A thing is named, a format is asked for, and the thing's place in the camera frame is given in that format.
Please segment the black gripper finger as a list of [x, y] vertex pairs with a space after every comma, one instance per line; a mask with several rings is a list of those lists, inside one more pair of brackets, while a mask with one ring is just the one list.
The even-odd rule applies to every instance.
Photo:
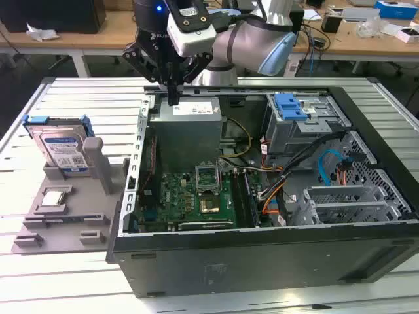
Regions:
[[212, 53], [199, 53], [189, 57], [178, 57], [173, 64], [173, 104], [179, 103], [184, 83], [191, 83], [212, 61]]
[[174, 84], [172, 63], [164, 55], [163, 46], [158, 43], [141, 45], [130, 43], [122, 54], [123, 58], [149, 82], [158, 83], [166, 92], [168, 104], [174, 105]]

